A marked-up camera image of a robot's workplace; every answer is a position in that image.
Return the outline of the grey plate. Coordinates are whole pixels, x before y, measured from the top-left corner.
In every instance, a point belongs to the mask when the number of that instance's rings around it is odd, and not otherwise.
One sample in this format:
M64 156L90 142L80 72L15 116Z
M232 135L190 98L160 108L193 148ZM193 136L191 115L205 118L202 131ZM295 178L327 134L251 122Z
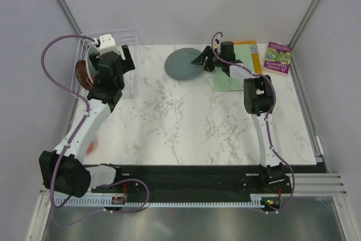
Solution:
M182 48L171 53L165 61L165 71L173 79L185 81L200 75L203 66L192 64L201 51L194 48Z

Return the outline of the blue floral plate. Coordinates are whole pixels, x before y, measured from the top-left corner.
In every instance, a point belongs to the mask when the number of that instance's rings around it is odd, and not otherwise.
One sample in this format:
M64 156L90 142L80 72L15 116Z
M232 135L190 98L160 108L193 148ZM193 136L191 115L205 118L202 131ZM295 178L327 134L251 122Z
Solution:
M86 53L86 72L88 76L93 80L96 75L96 69L90 60L90 55L98 55L99 51L95 47L89 47Z

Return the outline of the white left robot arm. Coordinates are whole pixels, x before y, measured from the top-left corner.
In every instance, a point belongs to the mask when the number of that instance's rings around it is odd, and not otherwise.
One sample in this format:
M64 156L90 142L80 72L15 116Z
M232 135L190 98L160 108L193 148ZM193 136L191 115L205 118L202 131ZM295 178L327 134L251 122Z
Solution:
M53 151L44 151L39 157L44 186L51 192L81 198L88 189L102 185L111 192L123 188L124 179L114 167L83 165L90 143L122 97L124 74L135 68L128 46L121 49L91 56L98 73L85 97L83 116Z

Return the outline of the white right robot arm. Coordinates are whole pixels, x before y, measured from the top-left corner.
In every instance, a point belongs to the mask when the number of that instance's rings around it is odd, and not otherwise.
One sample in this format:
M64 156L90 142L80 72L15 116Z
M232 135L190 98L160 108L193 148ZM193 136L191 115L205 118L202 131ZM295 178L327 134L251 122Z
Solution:
M256 127L260 150L258 185L262 191L272 192L279 182L286 180L287 168L285 160L276 152L272 119L276 102L274 87L269 76L256 74L236 58L233 42L221 42L220 48L218 52L207 46L191 63L209 72L220 67L228 77L243 81L244 107Z

